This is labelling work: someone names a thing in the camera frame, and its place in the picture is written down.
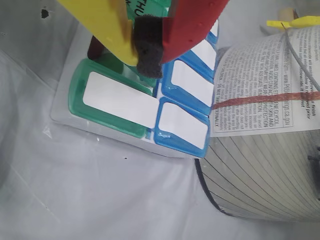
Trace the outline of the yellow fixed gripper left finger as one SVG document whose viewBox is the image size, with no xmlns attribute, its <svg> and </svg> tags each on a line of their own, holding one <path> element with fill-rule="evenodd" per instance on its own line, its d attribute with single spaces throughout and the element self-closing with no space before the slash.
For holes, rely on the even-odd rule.
<svg viewBox="0 0 320 240">
<path fill-rule="evenodd" d="M 60 0 L 59 3 L 121 62 L 137 65 L 133 22 L 128 19 L 124 0 Z"/>
</svg>

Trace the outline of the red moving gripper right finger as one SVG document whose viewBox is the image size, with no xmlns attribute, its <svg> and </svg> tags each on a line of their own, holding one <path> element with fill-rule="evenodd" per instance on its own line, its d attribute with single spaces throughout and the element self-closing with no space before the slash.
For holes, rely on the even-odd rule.
<svg viewBox="0 0 320 240">
<path fill-rule="evenodd" d="M 138 54 L 137 72 L 147 78 L 161 78 L 162 65 L 204 40 L 227 4 L 226 0 L 173 0 L 168 16 L 136 17 L 133 42 Z"/>
</svg>

